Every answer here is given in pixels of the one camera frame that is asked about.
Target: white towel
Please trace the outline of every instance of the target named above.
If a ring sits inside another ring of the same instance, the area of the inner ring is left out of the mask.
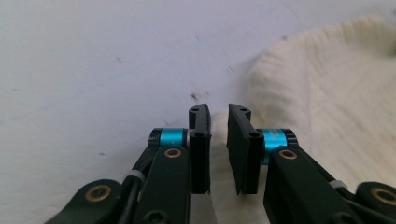
[[[255,128],[290,128],[353,193],[360,182],[396,187],[396,30],[378,16],[293,35],[251,74]],[[212,202],[218,223],[268,223],[258,195],[236,196],[225,147],[227,113],[213,118]]]

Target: dark spot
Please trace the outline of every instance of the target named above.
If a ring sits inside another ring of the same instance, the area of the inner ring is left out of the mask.
[[[195,101],[195,103],[199,103],[199,99],[198,99],[198,97],[197,97],[197,94],[196,93],[192,93],[192,94],[190,94],[190,97],[192,98],[192,100],[194,100]]]

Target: black plastic bracket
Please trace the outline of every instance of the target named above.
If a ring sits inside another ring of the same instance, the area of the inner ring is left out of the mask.
[[[108,179],[85,185],[67,206],[46,224],[59,223],[112,223],[121,197],[121,185]]]
[[[264,207],[272,224],[363,223],[306,153],[296,147],[272,151]]]
[[[189,160],[189,151],[184,147],[162,147],[158,150],[133,223],[188,223]]]
[[[196,105],[189,110],[188,149],[191,155],[191,193],[210,192],[210,112],[206,104]]]
[[[249,109],[229,104],[227,148],[237,194],[255,194],[259,183],[263,136],[250,116]]]

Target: blue servo horn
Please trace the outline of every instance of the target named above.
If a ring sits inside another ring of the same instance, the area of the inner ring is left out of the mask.
[[[289,129],[262,129],[264,137],[262,165],[268,165],[270,153],[277,147],[297,147],[297,138]]]
[[[160,147],[178,146],[183,147],[184,129],[182,128],[165,128],[161,131]]]

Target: white wall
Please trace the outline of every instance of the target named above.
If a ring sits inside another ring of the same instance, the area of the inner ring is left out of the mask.
[[[0,223],[41,223],[83,185],[121,180],[156,127],[246,105],[282,36],[394,1],[1,1]]]

